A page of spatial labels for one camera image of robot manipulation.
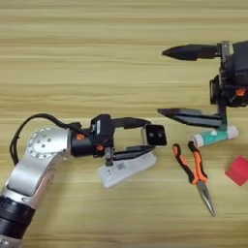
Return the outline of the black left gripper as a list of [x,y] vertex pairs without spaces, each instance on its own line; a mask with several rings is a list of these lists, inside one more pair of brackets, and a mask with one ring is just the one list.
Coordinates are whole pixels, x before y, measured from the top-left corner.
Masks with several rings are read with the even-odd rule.
[[[122,117],[111,120],[113,128],[136,129],[150,124],[150,121],[135,117]],[[113,161],[138,158],[154,149],[153,145],[137,145],[127,147],[123,151],[114,151],[113,134],[109,136],[96,135],[94,132],[71,135],[71,155],[73,157],[92,156],[105,158],[106,165],[111,166]]]

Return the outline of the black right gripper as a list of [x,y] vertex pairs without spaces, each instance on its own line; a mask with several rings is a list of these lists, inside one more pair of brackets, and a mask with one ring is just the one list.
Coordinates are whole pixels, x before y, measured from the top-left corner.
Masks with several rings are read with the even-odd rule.
[[193,108],[158,108],[157,111],[177,122],[197,127],[226,130],[227,108],[248,106],[248,41],[219,45],[174,46],[162,52],[164,56],[187,61],[220,57],[219,74],[209,82],[210,103],[217,106],[214,115]]

